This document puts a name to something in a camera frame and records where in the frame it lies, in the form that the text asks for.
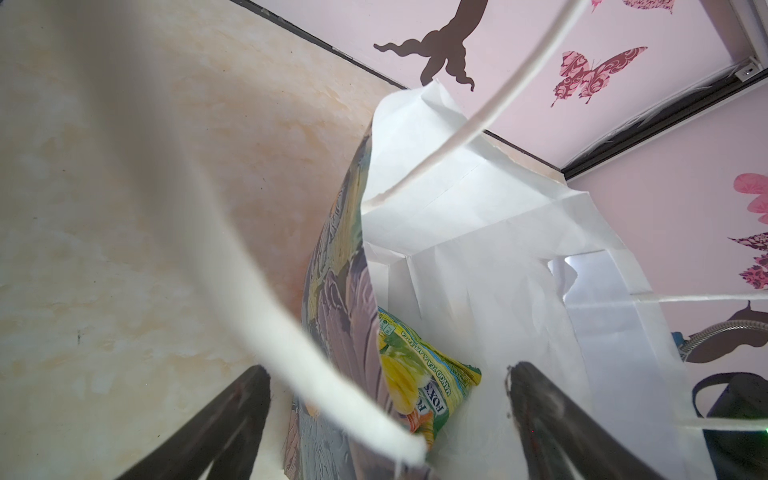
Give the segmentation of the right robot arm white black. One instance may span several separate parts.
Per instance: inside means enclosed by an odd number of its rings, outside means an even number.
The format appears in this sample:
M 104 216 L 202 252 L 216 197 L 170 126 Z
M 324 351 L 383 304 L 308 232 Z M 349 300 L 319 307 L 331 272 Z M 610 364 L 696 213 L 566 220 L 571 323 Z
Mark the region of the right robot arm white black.
M 767 344 L 767 324 L 758 320 L 736 319 L 714 324 L 686 338 L 672 334 L 681 359 L 688 363 L 708 363 L 733 352 L 737 347 Z M 700 380 L 692 390 L 692 402 L 709 387 L 724 387 L 704 419 L 765 420 L 767 418 L 767 380 L 749 372 L 725 372 Z M 767 429 L 756 431 L 706 429 L 704 438 L 719 479 L 765 479 L 767 477 Z

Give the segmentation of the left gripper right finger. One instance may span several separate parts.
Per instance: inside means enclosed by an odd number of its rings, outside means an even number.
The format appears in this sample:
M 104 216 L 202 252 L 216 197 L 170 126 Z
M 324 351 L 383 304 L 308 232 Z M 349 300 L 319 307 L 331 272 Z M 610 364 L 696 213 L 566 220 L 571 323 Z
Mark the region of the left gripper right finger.
M 530 362 L 510 366 L 506 393 L 530 479 L 659 479 Z

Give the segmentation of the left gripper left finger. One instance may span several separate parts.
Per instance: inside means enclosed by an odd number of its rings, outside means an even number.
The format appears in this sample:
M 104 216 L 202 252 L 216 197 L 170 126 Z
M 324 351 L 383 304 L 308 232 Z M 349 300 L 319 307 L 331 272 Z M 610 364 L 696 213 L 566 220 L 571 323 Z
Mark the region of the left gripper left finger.
M 254 365 L 120 477 L 248 479 L 270 404 L 270 375 Z

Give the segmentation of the green Fox's candy bag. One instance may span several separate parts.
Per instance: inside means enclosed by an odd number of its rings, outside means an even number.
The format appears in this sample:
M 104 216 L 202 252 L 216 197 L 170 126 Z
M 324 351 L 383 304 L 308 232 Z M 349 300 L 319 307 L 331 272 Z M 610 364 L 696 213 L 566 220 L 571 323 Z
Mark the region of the green Fox's candy bag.
M 451 415 L 480 385 L 481 370 L 444 355 L 382 308 L 378 318 L 377 345 L 392 406 L 431 448 Z

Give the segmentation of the patterned paper gift bag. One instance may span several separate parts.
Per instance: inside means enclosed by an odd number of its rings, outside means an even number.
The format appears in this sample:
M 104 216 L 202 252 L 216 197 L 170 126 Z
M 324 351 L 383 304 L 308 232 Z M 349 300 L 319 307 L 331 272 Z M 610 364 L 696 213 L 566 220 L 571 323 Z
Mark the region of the patterned paper gift bag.
M 565 3 L 473 116 L 438 83 L 384 98 L 311 257 L 300 317 L 268 285 L 197 161 L 179 146 L 129 1 L 63 1 L 87 103 L 156 234 L 213 309 L 297 398 L 287 471 L 354 479 L 530 479 L 506 393 L 530 362 L 659 479 L 715 475 L 683 361 L 634 258 L 587 193 L 481 136 L 585 9 Z M 392 406 L 378 310 L 482 381 L 429 448 Z

